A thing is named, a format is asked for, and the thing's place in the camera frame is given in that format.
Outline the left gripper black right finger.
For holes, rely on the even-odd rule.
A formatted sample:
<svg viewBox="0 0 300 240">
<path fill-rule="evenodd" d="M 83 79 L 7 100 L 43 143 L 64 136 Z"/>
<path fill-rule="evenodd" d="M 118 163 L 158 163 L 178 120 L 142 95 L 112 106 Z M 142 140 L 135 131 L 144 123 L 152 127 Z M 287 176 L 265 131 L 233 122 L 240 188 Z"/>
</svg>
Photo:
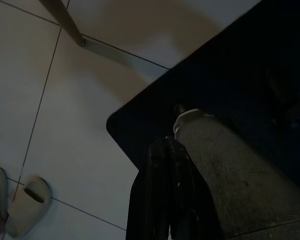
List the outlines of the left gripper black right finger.
<svg viewBox="0 0 300 240">
<path fill-rule="evenodd" d="M 172 180 L 173 240 L 222 240 L 223 231 L 210 189 L 184 145 L 168 139 Z"/>
</svg>

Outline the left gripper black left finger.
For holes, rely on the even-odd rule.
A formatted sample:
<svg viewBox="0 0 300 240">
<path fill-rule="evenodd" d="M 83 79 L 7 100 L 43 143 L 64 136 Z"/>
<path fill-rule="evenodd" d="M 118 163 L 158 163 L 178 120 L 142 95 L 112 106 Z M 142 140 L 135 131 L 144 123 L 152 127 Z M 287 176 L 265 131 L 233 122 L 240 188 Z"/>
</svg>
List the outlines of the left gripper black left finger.
<svg viewBox="0 0 300 240">
<path fill-rule="evenodd" d="M 149 145 L 130 191 L 127 240 L 166 240 L 169 235 L 165 141 Z"/>
</svg>

